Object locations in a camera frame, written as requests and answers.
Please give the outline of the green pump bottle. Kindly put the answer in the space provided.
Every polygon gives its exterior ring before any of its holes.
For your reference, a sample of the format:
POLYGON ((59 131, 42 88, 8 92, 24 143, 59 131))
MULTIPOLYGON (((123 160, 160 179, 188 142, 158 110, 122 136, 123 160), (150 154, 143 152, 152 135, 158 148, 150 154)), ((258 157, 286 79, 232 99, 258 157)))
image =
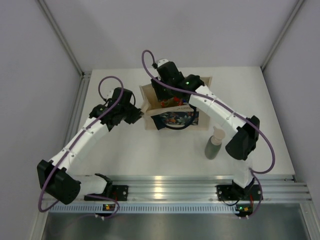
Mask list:
POLYGON ((204 154, 208 160, 213 160, 218 155, 225 137, 226 133, 224 130, 215 126, 213 127, 213 134, 208 139, 204 150, 204 154))

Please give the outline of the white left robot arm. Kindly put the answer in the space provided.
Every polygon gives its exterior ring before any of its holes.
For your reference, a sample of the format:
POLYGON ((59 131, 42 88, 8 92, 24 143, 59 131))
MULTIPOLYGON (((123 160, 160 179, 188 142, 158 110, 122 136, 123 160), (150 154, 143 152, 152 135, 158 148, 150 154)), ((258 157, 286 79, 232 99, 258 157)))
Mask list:
POLYGON ((106 104, 92 109, 81 130, 57 155, 49 161, 41 160, 37 165, 40 188, 65 205, 77 198, 94 201, 113 197, 113 182, 107 176, 76 173, 102 137, 121 121, 134 124, 143 115, 134 105, 135 96, 131 90, 117 87, 108 97, 106 104))

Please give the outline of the beige canvas tote bag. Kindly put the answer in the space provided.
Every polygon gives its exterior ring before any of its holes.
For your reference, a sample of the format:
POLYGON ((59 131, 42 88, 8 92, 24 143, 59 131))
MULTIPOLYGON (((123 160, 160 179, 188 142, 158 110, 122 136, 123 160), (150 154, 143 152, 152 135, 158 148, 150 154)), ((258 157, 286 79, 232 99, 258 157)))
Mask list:
POLYGON ((157 130, 157 120, 160 121, 161 125, 181 128, 190 121, 192 116, 195 116, 195 119, 186 128, 187 130, 204 131, 209 129, 210 117, 203 111, 193 110, 185 102, 182 105, 162 107, 151 84, 140 86, 139 89, 143 100, 141 110, 146 130, 157 130))

